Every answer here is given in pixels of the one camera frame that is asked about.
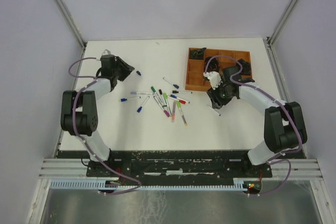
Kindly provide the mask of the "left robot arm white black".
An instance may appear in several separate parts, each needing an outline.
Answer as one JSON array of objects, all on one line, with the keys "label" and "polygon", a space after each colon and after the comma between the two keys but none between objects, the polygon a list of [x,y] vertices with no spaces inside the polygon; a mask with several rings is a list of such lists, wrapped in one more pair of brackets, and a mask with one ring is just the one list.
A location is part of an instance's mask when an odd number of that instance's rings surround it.
[{"label": "left robot arm white black", "polygon": [[71,72],[72,67],[81,60],[70,65],[68,73],[74,78],[91,78],[92,82],[80,90],[67,90],[62,94],[61,129],[77,137],[90,155],[90,159],[100,162],[98,171],[105,177],[116,171],[115,162],[109,160],[110,149],[101,138],[98,128],[97,101],[112,92],[117,83],[124,81],[135,68],[127,64],[119,56],[103,55],[100,58],[89,57],[101,63],[97,76],[78,76]]}]

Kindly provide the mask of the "pink highlighter pen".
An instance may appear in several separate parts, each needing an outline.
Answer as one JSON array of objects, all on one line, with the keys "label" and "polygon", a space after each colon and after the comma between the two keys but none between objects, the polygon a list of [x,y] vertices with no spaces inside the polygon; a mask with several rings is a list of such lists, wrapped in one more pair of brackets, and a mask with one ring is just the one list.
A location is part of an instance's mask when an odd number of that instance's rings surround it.
[{"label": "pink highlighter pen", "polygon": [[173,109],[172,109],[172,123],[175,122],[175,110],[176,110],[176,101],[173,102]]}]

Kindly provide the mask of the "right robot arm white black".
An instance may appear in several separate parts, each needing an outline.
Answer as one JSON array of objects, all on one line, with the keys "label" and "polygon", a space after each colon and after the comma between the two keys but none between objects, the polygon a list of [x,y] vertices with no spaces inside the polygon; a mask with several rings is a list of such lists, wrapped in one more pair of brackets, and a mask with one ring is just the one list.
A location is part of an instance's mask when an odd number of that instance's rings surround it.
[{"label": "right robot arm white black", "polygon": [[254,177],[260,164],[280,155],[298,152],[308,140],[302,109],[297,102],[277,100],[259,88],[252,78],[243,78],[236,66],[224,68],[222,73],[203,73],[210,82],[207,90],[212,108],[221,109],[233,98],[242,99],[264,116],[264,139],[247,152],[241,172]]}]

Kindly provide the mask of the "blue capped whiteboard marker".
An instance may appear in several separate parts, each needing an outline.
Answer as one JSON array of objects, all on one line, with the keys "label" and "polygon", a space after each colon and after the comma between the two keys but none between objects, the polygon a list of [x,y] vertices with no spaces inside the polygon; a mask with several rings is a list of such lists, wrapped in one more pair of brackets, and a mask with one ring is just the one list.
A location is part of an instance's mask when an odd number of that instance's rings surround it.
[{"label": "blue capped whiteboard marker", "polygon": [[213,112],[215,112],[218,116],[221,116],[221,113],[218,112],[216,109],[212,108],[211,105],[207,105]]}]

